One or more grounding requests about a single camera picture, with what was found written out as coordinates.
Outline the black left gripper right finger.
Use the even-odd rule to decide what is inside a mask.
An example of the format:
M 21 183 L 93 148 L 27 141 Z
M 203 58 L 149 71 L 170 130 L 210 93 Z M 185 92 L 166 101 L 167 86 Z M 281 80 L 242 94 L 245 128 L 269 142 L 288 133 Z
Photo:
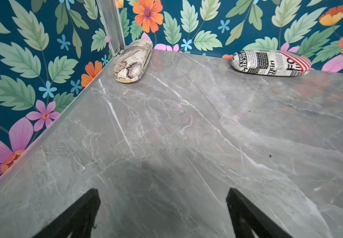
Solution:
M 291 237 L 239 190 L 230 188 L 226 202 L 237 238 Z

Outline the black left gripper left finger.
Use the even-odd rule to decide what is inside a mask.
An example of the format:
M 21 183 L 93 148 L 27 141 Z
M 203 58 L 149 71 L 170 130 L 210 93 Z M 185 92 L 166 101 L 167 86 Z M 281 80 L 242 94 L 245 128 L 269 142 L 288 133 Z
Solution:
M 89 189 L 34 238 L 90 238 L 100 208 L 99 192 Z

